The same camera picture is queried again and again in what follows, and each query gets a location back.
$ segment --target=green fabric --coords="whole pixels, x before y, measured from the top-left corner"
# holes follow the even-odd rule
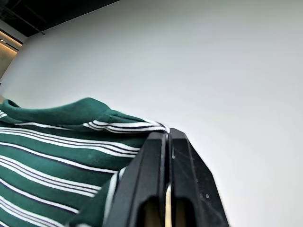
[[[151,131],[165,130],[92,98],[40,110],[5,100],[0,226],[101,227],[116,189],[111,177],[117,178]]]

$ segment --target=green striped shirt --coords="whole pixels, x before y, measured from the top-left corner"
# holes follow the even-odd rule
[[[0,105],[0,226],[101,227],[124,167],[162,124],[92,98],[50,109]]]

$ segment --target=ceiling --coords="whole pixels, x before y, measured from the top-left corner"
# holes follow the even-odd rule
[[[0,19],[26,36],[118,0],[0,0]]]

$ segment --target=black ceiling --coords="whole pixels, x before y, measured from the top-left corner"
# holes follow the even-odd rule
[[[26,36],[118,0],[0,0],[0,19]]]

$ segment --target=white stripe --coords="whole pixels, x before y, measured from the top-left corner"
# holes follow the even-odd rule
[[[27,138],[31,138],[31,139],[38,140],[38,141],[45,142],[45,143],[58,145],[61,147],[93,149],[93,150],[98,150],[103,153],[113,155],[113,156],[118,156],[118,157],[134,157],[135,154],[137,154],[137,151],[140,150],[140,148],[133,148],[128,145],[117,143],[117,142],[86,140],[86,141],[91,142],[91,143],[87,143],[87,142],[85,142],[85,140],[83,140],[82,143],[80,143],[80,142],[75,142],[75,141],[65,141],[65,140],[61,139],[61,138],[65,138],[65,137],[59,137],[59,136],[58,137],[50,136],[50,138],[48,138],[47,137],[48,134],[47,134],[47,136],[45,136],[46,135],[45,133],[38,132],[38,135],[35,135],[30,132],[31,130],[22,131],[24,129],[21,130],[21,129],[3,129],[3,128],[4,127],[0,127],[0,133],[2,133],[2,134],[24,136]]]
[[[93,122],[89,122],[88,124],[89,124],[91,127],[96,128],[96,129],[103,129],[103,128],[106,127],[106,125],[105,125],[105,126],[100,126],[100,125],[94,124]]]
[[[16,166],[19,166],[25,170],[23,170],[24,172],[27,172],[27,174],[29,175],[33,175],[34,177],[37,177],[41,180],[48,180],[49,182],[52,182],[53,181],[53,184],[58,184],[58,185],[66,185],[66,186],[69,186],[69,187],[74,187],[75,189],[79,189],[79,190],[92,190],[92,192],[94,192],[95,190],[100,190],[101,188],[99,186],[95,186],[95,185],[91,185],[91,184],[87,184],[87,183],[80,183],[80,182],[76,182],[76,181],[70,181],[70,180],[65,180],[65,179],[62,179],[62,178],[58,178],[58,177],[55,177],[55,176],[51,176],[51,175],[48,175],[48,174],[45,174],[45,173],[42,173],[40,171],[37,171],[31,167],[28,167],[14,159],[11,159],[9,157],[6,157],[6,156],[3,156],[3,155],[0,155],[0,158],[1,159],[4,159],[5,161],[3,162],[11,162],[12,165],[16,165]]]
[[[106,202],[105,202],[105,206],[104,206],[104,216],[103,216],[103,225],[102,226],[105,225],[109,212],[110,212],[110,208],[112,206],[112,201],[113,201],[114,193],[116,190],[117,178],[118,178],[118,174],[115,174],[112,176],[112,178],[110,179],[110,182],[109,182],[107,198],[106,198]]]
[[[7,114],[6,114],[6,113],[2,113],[2,114],[0,115],[0,118],[5,117],[5,116],[7,116]]]
[[[56,141],[62,141],[65,143],[71,143],[74,145],[94,145],[94,146],[102,146],[103,144],[108,144],[108,145],[113,145],[113,146],[117,146],[123,149],[127,149],[127,150],[134,150],[134,151],[138,151],[140,150],[140,148],[134,148],[128,145],[125,145],[123,143],[118,143],[118,142],[109,142],[109,141],[101,141],[101,140],[85,140],[85,139],[75,139],[75,138],[70,138],[70,137],[63,137],[63,136],[55,136],[52,134],[47,134],[47,133],[42,133],[42,132],[38,132],[38,131],[34,131],[34,130],[30,130],[30,129],[16,129],[16,128],[7,128],[7,127],[0,127],[0,130],[4,130],[4,131],[18,131],[18,132],[26,132],[29,133],[31,135],[34,136],[39,136],[39,137],[43,137],[43,138],[47,138],[49,140],[49,138],[51,139],[56,139]]]
[[[41,227],[63,227],[59,222],[52,220],[50,218],[29,212],[24,210],[13,203],[7,201],[2,196],[0,196],[0,207],[5,210],[7,213],[18,217],[29,223],[41,226]]]
[[[121,178],[122,178],[122,176],[123,176],[125,170],[126,170],[126,167],[124,167],[123,169],[121,169],[121,170],[119,171],[119,180],[121,180]]]
[[[76,166],[76,167],[79,167],[79,168],[82,168],[82,169],[88,169],[88,170],[92,170],[92,171],[103,172],[103,173],[111,173],[111,174],[115,174],[117,172],[116,170],[101,169],[101,168],[95,168],[95,167],[82,165],[82,164],[77,163],[77,162],[73,162],[73,161],[63,159],[63,158],[60,158],[60,157],[56,157],[56,156],[50,156],[50,155],[42,154],[42,153],[36,152],[34,150],[30,150],[28,148],[25,148],[25,147],[22,147],[22,146],[19,146],[19,145],[15,145],[15,144],[11,144],[11,143],[0,142],[0,145],[21,149],[21,150],[27,151],[29,153],[32,153],[32,154],[35,154],[35,155],[38,155],[38,156],[41,156],[41,157],[46,157],[46,158],[56,160],[56,161],[59,161],[59,162],[63,162],[63,163],[69,164],[71,166]]]
[[[108,127],[109,129],[112,129],[112,130],[118,130],[118,131],[157,131],[157,130],[163,130],[164,128],[162,126],[151,126],[149,128],[142,128],[142,129],[123,129],[123,128],[115,128],[113,126],[109,126]]]
[[[4,224],[2,221],[0,221],[0,225],[2,225],[3,227],[9,227],[8,225]]]
[[[96,120],[84,123],[83,126],[101,131],[106,129],[113,133],[137,133],[137,132],[145,132],[145,131],[167,131],[166,127],[161,126],[159,123],[155,122],[154,124],[148,122],[136,122],[136,123],[107,123],[105,122],[98,122]],[[121,128],[121,127],[145,127],[145,128]]]
[[[11,167],[5,163],[2,163],[0,161],[0,166],[3,166],[7,169],[10,169],[11,171],[23,176],[24,178],[28,179],[28,180],[31,180],[31,181],[34,181],[36,183],[39,183],[39,184],[43,184],[45,186],[48,186],[48,187],[51,187],[51,188],[56,188],[56,189],[59,189],[59,190],[62,190],[62,191],[66,191],[66,192],[73,192],[73,193],[77,193],[77,194],[81,194],[81,195],[85,195],[85,196],[89,196],[89,197],[94,197],[95,194],[94,193],[89,193],[89,192],[83,192],[83,191],[79,191],[79,190],[75,190],[75,189],[70,189],[70,188],[65,188],[65,187],[61,187],[61,186],[57,186],[57,185],[54,185],[54,184],[50,184],[50,183],[47,183],[47,182],[44,182],[44,181],[40,181],[39,179],[36,179],[34,177],[31,177],[21,171],[19,171],[18,169],[14,168],[14,167]]]
[[[96,125],[100,126],[117,126],[117,127],[147,127],[147,126],[154,126],[148,122],[133,122],[133,123],[106,123],[106,122],[99,122],[97,120],[92,121]]]
[[[85,127],[88,127],[88,128],[91,128],[91,129],[96,130],[96,128],[94,128],[94,127],[90,126],[88,123],[84,123],[84,124],[82,124],[82,125],[83,125],[83,126],[85,126]]]
[[[32,194],[29,194],[29,193],[27,193],[27,192],[24,192],[24,191],[22,191],[22,190],[20,190],[20,189],[18,189],[18,188],[16,188],[16,187],[14,187],[14,186],[12,186],[11,184],[5,182],[5,181],[2,180],[2,179],[0,179],[0,182],[1,182],[2,184],[4,184],[5,186],[7,186],[8,188],[10,188],[11,190],[13,190],[13,191],[15,191],[15,192],[17,192],[17,193],[19,193],[19,194],[22,194],[22,195],[24,195],[24,196],[26,196],[26,197],[29,197],[29,198],[31,198],[31,199],[33,199],[33,200],[36,200],[36,201],[39,201],[39,202],[42,202],[42,203],[45,203],[45,204],[49,204],[49,205],[54,206],[54,207],[59,207],[59,208],[62,208],[62,209],[64,209],[64,210],[68,210],[68,211],[70,211],[70,212],[76,213],[76,214],[78,213],[78,210],[76,210],[76,209],[74,209],[74,208],[71,208],[71,207],[68,207],[68,206],[65,206],[65,205],[56,203],[56,202],[48,201],[48,200],[39,198],[39,197],[37,197],[37,196],[34,196],[34,195],[32,195]]]
[[[58,127],[58,126],[52,126],[52,125],[48,125],[48,124],[40,124],[40,123],[36,123],[36,122],[16,123],[15,125],[34,125],[34,126],[41,127],[41,128],[71,130],[71,129],[67,129],[67,128],[62,128],[62,127]]]
[[[113,151],[108,150],[108,149],[103,148],[103,147],[70,145],[70,144],[65,144],[65,143],[61,143],[61,142],[54,142],[54,141],[49,141],[49,140],[47,140],[47,139],[40,139],[40,138],[38,138],[38,137],[36,137],[36,136],[25,135],[25,134],[23,134],[23,133],[21,133],[21,132],[11,132],[11,131],[2,131],[2,130],[0,130],[0,133],[2,133],[2,134],[10,134],[10,135],[24,136],[24,137],[27,137],[27,138],[31,138],[31,139],[34,139],[34,140],[38,140],[38,141],[41,141],[41,142],[44,142],[44,143],[54,144],[54,145],[61,146],[61,147],[98,150],[98,151],[101,151],[101,152],[103,152],[103,153],[105,153],[105,154],[109,154],[109,155],[117,156],[117,157],[135,157],[135,154],[121,154],[121,153],[116,153],[116,152],[113,152]]]
[[[107,131],[110,131],[110,132],[113,132],[113,133],[128,133],[128,134],[132,134],[132,133],[139,133],[138,131],[117,131],[116,129],[113,130],[113,129],[109,129],[109,128],[106,128]],[[159,129],[154,129],[154,128],[148,128],[148,129],[145,129],[145,131],[154,131],[154,130],[159,130]]]

